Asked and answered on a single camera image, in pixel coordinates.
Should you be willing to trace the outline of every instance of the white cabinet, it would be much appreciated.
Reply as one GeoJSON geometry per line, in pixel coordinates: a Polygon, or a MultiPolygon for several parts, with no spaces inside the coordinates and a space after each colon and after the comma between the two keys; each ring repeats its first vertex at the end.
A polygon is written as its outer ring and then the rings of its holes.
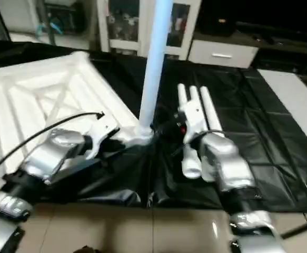
{"type": "MultiPolygon", "coordinates": [[[[187,58],[201,0],[174,0],[166,54],[187,58]]],[[[147,56],[155,0],[97,0],[103,52],[147,56]]]]}
{"type": "Polygon", "coordinates": [[[194,63],[248,68],[257,47],[194,40],[189,61],[194,63]]]}

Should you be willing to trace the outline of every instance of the white tube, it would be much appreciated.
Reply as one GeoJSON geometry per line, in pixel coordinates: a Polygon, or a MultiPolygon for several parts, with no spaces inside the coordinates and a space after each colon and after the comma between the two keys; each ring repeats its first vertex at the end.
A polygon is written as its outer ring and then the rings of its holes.
{"type": "Polygon", "coordinates": [[[162,73],[167,35],[170,28],[173,0],[156,0],[150,50],[148,52],[138,134],[151,139],[154,110],[162,73]]]}
{"type": "MultiPolygon", "coordinates": [[[[178,84],[178,99],[179,106],[182,106],[187,103],[187,94],[185,85],[180,83],[178,84]]],[[[197,151],[191,148],[191,145],[185,144],[183,148],[183,160],[181,162],[181,168],[183,175],[189,179],[199,178],[201,176],[201,161],[197,156],[197,151]]]]}
{"type": "MultiPolygon", "coordinates": [[[[212,130],[220,130],[222,131],[221,123],[219,118],[217,117],[217,113],[212,101],[212,98],[210,96],[210,92],[208,91],[207,87],[201,87],[200,88],[201,97],[204,102],[205,112],[208,119],[209,126],[212,130]]],[[[215,133],[219,136],[224,137],[224,134],[222,133],[215,133]]]]}
{"type": "MultiPolygon", "coordinates": [[[[192,100],[196,100],[200,103],[200,97],[199,97],[199,92],[197,91],[197,87],[192,85],[190,87],[190,94],[191,94],[192,100]]],[[[206,122],[204,122],[203,130],[208,130],[206,122]]]]}
{"type": "Polygon", "coordinates": [[[184,105],[187,103],[187,95],[185,85],[180,83],[178,84],[178,99],[179,99],[179,106],[184,105]]]}

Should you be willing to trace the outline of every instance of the drawer handle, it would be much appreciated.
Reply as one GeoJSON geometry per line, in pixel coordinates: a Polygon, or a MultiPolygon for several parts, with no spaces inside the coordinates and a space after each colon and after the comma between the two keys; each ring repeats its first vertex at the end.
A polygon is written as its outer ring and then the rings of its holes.
{"type": "Polygon", "coordinates": [[[219,57],[219,58],[227,58],[227,59],[232,58],[232,56],[228,55],[228,54],[216,54],[216,53],[213,53],[212,56],[213,57],[219,57]]]}

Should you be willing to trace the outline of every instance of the tiled floor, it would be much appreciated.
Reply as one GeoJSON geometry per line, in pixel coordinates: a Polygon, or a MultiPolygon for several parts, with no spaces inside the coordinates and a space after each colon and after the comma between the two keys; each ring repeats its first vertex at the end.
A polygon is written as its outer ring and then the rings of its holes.
{"type": "MultiPolygon", "coordinates": [[[[302,214],[275,214],[279,232],[305,223],[302,214]]],[[[89,245],[106,253],[228,253],[232,238],[221,211],[37,206],[18,253],[64,252],[89,245]]],[[[286,240],[288,253],[307,252],[307,232],[286,240]]]]}

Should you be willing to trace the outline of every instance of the cabinet drawer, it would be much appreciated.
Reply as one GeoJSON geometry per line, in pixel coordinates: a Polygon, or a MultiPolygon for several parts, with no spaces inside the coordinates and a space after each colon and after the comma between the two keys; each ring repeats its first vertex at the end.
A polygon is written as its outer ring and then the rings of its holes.
{"type": "Polygon", "coordinates": [[[194,40],[189,61],[194,63],[247,68],[258,48],[194,40]]]}

